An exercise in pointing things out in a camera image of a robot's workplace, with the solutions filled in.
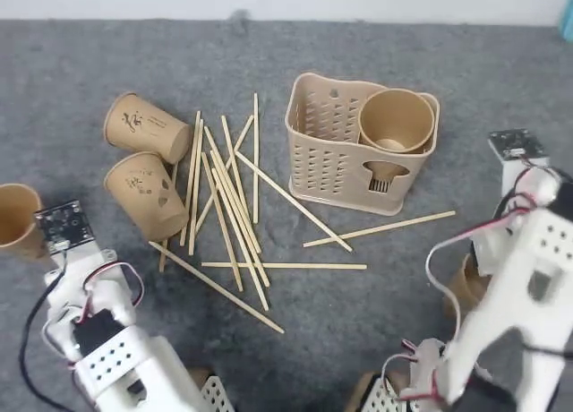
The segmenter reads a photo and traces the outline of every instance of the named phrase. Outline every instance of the carpet floor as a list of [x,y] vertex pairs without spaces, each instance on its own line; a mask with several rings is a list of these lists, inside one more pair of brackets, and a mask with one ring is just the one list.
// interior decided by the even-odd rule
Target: carpet floor
[[[303,249],[323,237],[298,210],[261,183],[257,235],[266,262],[363,262],[366,271],[273,270],[269,317],[280,335],[158,254],[142,239],[103,186],[127,152],[104,142],[102,124],[114,98],[133,90],[183,120],[203,112],[223,142],[219,116],[233,138],[261,97],[261,166],[286,187],[290,175],[284,114],[297,75],[315,71],[339,79],[379,82],[434,94],[441,103],[438,148],[395,217],[305,203],[338,232],[456,210],[456,217],[353,239],[353,253],[336,245]],[[98,243],[116,249],[145,280],[139,324],[166,336],[189,366],[206,365],[223,379],[238,410],[340,411],[368,371],[400,351],[402,337],[447,339],[442,297],[424,273],[437,241],[487,219],[499,198],[500,163],[488,147],[491,131],[525,127],[536,133],[555,165],[571,173],[573,47],[554,29],[407,26],[317,22],[0,21],[0,183],[23,182],[46,205],[74,198],[87,211]],[[244,144],[252,155],[252,136]],[[180,166],[186,172],[188,161]],[[252,175],[241,167],[251,199]],[[201,187],[201,206],[207,195]],[[184,256],[178,245],[173,249]],[[467,250],[460,244],[434,260],[447,281]],[[184,257],[225,261],[212,210],[197,252]],[[0,260],[0,409],[47,410],[18,375],[21,327],[42,289],[38,264]],[[204,269],[235,291],[228,270]],[[247,283],[245,301],[260,308]],[[75,410],[86,410],[64,363],[39,341],[30,343],[32,378]],[[518,346],[495,348],[483,364],[515,384]],[[573,373],[563,376],[555,411],[570,410]],[[464,410],[487,408],[482,399]]]

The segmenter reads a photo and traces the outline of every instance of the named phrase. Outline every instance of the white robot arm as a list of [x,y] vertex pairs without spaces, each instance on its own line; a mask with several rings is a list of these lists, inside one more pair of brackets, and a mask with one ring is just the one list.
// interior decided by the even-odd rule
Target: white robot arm
[[[98,248],[80,204],[43,210],[37,222],[58,265],[45,282],[50,285],[59,279],[47,296],[42,335],[68,362],[94,408],[103,412],[214,410],[168,341],[152,338],[135,325],[135,306],[143,296],[141,278],[130,264],[118,262],[115,252]],[[138,280],[135,298],[122,267],[130,268]],[[232,407],[227,402],[221,410]]]
[[471,237],[480,274],[492,278],[445,347],[427,339],[413,349],[410,384],[399,397],[415,399],[422,412],[450,409],[476,376],[489,383],[478,357],[510,329],[525,342],[522,380],[515,395],[508,393],[511,410],[548,410],[565,366],[573,331],[573,184],[548,167],[525,130],[493,133],[490,143],[503,166],[498,220],[444,244]]

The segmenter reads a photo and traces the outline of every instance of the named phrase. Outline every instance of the brown paper cup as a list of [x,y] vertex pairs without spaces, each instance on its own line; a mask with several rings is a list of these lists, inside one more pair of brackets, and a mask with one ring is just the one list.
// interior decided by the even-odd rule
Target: brown paper cup
[[0,185],[0,252],[32,259],[45,255],[44,235],[34,221],[40,209],[39,195],[29,186]]
[[153,152],[122,159],[107,173],[104,186],[147,240],[160,242],[187,224],[187,210]]
[[361,143],[380,150],[408,153],[432,136],[430,104],[410,90],[390,89],[370,96],[359,113]]
[[[454,275],[448,286],[458,298],[462,317],[465,317],[479,305],[490,283],[490,278],[481,277],[471,254],[466,255],[462,267]],[[447,297],[444,298],[444,306],[447,316],[456,315],[454,306]]]
[[175,164],[189,148],[190,127],[134,93],[119,96],[107,112],[104,137],[125,150],[150,150]]

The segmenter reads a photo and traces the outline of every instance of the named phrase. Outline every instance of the plastic basket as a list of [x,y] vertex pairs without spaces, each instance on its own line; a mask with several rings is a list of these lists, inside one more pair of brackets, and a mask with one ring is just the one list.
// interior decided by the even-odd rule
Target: plastic basket
[[[296,81],[285,124],[290,147],[294,197],[344,208],[395,215],[423,163],[433,153],[438,136],[440,104],[431,94],[419,93],[432,107],[435,124],[431,138],[414,153],[392,153],[360,141],[359,112],[374,93],[387,88],[360,81],[337,81],[304,73]],[[403,167],[403,175],[380,181],[366,163]]]

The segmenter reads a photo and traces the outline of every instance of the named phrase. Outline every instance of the black circuit board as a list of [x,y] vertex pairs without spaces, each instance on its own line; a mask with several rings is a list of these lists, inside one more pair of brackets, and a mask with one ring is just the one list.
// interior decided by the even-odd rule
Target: black circuit board
[[50,255],[95,240],[88,217],[77,200],[39,210],[34,218],[44,233]]
[[490,143],[503,161],[549,157],[537,137],[525,128],[490,133]]

